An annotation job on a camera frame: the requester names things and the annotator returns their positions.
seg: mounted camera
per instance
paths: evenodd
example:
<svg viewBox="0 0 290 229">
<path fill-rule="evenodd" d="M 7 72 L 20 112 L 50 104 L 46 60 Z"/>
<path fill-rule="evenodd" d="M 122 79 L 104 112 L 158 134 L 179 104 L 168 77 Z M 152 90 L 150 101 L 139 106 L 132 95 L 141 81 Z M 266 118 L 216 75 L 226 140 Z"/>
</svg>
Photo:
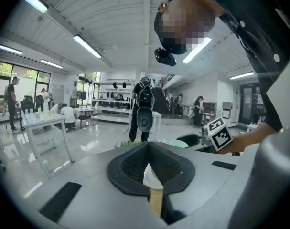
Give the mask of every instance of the mounted camera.
<svg viewBox="0 0 290 229">
<path fill-rule="evenodd" d="M 166 51 L 163 48 L 158 48 L 154 51 L 155 59 L 157 62 L 169 65 L 171 67 L 177 64 L 172 53 Z"/>
</svg>

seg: black rubber pad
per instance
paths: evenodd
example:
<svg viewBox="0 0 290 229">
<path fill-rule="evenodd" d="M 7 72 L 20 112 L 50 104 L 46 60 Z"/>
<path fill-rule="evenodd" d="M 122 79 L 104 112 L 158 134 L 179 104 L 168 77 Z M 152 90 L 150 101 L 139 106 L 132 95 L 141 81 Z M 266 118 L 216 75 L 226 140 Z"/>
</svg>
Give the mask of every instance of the black rubber pad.
<svg viewBox="0 0 290 229">
<path fill-rule="evenodd" d="M 45 205 L 40 213 L 53 222 L 58 222 L 70 202 L 81 188 L 80 184 L 66 183 Z"/>
<path fill-rule="evenodd" d="M 218 167 L 221 167 L 221 168 L 224 168 L 224 169 L 228 169 L 228 170 L 235 170 L 236 166 L 237 165 L 233 165 L 233 164 L 230 164 L 230 163 L 226 163 L 226 162 L 221 162 L 221 161 L 214 161 L 212 163 L 213 166 L 218 166 Z"/>
</svg>

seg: white shelving unit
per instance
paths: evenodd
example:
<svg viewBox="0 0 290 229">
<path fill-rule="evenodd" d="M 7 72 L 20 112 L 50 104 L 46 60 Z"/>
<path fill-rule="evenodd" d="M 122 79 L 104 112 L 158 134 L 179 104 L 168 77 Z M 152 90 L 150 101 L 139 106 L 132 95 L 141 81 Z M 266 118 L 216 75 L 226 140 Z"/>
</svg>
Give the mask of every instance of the white shelving unit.
<svg viewBox="0 0 290 229">
<path fill-rule="evenodd" d="M 121 86 L 124 82 L 126 83 L 127 88 L 129 89 L 120 89 L 117 91 L 113 91 L 113 83 L 116 82 L 117 86 Z M 121 108 L 111 108 L 111 107 L 102 107 L 99 106 L 99 102 L 113 102 L 113 103 L 130 103 L 132 105 L 132 92 L 134 88 L 134 80 L 130 81 L 117 81 L 117 80 L 111 80 L 111 81 L 106 81 L 106 82 L 93 82 L 93 84 L 98 85 L 99 89 L 94 90 L 94 92 L 98 93 L 98 99 L 92 99 L 92 101 L 96 101 L 97 103 L 95 104 L 95 108 L 98 112 L 98 115 L 93 116 L 92 119 L 94 120 L 104 120 L 104 121 L 112 121 L 112 122 L 122 122 L 122 123 L 129 123 L 130 124 L 130 119 L 132 118 L 132 111 L 129 109 L 121 109 Z M 101 89 L 101 86 L 110 86 L 110 88 L 106 89 Z M 107 93 L 113 92 L 114 94 L 129 94 L 128 98 L 130 101 L 122 101 L 122 100 L 112 100 L 112 99 L 100 99 L 100 94 L 101 93 Z M 109 116 L 109 115 L 104 115 L 102 110 L 105 111 L 110 111 L 110 112 L 120 112 L 120 113 L 128 113 L 129 117 L 122 117 L 122 116 Z"/>
</svg>

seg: ceiling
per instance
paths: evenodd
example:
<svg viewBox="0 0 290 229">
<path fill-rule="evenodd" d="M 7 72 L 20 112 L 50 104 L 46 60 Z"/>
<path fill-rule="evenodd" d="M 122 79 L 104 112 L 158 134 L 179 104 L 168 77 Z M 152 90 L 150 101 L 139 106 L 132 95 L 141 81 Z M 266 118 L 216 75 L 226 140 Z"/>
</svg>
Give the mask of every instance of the ceiling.
<svg viewBox="0 0 290 229">
<path fill-rule="evenodd" d="M 174 67 L 157 63 L 154 50 L 160 42 L 153 22 L 163 0 L 43 1 L 49 5 L 45 14 L 21 0 L 4 24 L 0 40 L 23 50 L 27 57 L 52 60 L 68 74 L 143 70 L 179 74 L 190 80 L 216 70 L 228 76 L 253 70 L 240 42 L 219 19 L 208 34 L 212 41 L 188 64 L 182 61 L 189 52 L 175 55 Z M 102 59 L 75 42 L 76 34 Z"/>
</svg>

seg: shiny white floor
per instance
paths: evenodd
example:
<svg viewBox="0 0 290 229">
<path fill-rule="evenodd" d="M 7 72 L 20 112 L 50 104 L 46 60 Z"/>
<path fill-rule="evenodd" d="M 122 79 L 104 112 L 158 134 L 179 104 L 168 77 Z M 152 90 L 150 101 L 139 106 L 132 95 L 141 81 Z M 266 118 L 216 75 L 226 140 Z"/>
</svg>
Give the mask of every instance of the shiny white floor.
<svg viewBox="0 0 290 229">
<path fill-rule="evenodd" d="M 9 123 L 0 125 L 0 158 L 6 167 L 6 171 L 0 170 L 0 180 L 6 189 L 12 189 L 22 198 L 28 197 L 37 187 L 48 180 L 39 161 L 35 159 L 30 148 L 26 132 L 12 134 L 6 131 Z M 128 125 L 96 121 L 80 130 L 80 123 L 76 124 L 76 130 L 67 133 L 68 148 L 72 157 L 78 160 L 93 154 L 105 152 L 114 148 L 116 143 L 128 140 Z M 239 129 L 231 128 L 233 135 L 239 133 Z M 161 125 L 160 140 L 171 141 L 187 133 L 199 133 L 199 128 L 186 125 Z M 137 139 L 140 140 L 141 132 L 138 131 Z M 156 135 L 150 134 L 149 141 L 156 141 Z M 56 149 L 41 154 L 47 161 L 47 167 L 56 176 L 61 171 L 70 167 L 68 154 L 64 148 L 63 140 L 56 140 Z M 40 152 L 49 150 L 50 143 L 40 145 Z"/>
</svg>

